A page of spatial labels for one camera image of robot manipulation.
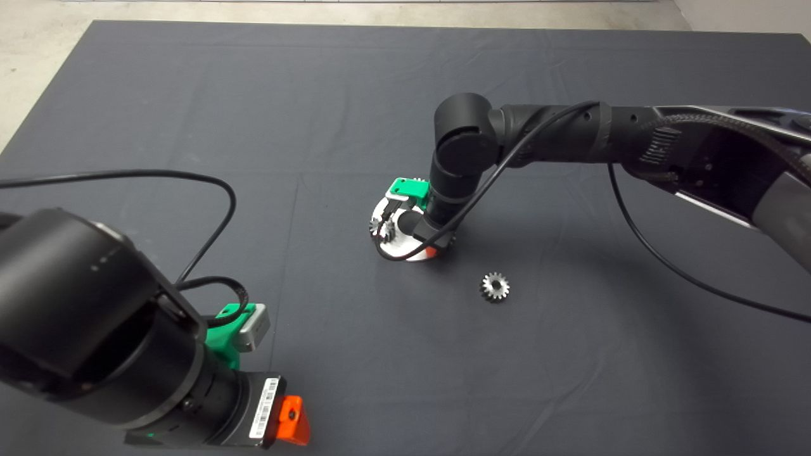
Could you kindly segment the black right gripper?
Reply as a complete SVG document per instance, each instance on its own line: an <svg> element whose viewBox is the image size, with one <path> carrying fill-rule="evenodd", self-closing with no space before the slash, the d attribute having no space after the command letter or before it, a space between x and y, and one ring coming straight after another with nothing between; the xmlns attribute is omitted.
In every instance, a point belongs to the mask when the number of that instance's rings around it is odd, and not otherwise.
<svg viewBox="0 0 811 456"><path fill-rule="evenodd" d="M421 243L429 243L432 248L424 249L424 260L431 260L438 256L438 250L446 250L456 240L456 233L461 220L464 219L461 210L425 210L415 225L415 239Z"/></svg>

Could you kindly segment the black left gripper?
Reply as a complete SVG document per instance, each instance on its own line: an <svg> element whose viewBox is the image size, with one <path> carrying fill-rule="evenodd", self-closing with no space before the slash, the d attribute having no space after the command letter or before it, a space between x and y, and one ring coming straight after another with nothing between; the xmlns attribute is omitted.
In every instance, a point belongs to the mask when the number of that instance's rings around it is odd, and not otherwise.
<svg viewBox="0 0 811 456"><path fill-rule="evenodd" d="M277 372L209 372L167 415L125 433L138 448L269 448L308 445L312 428L301 396L282 395Z"/></svg>

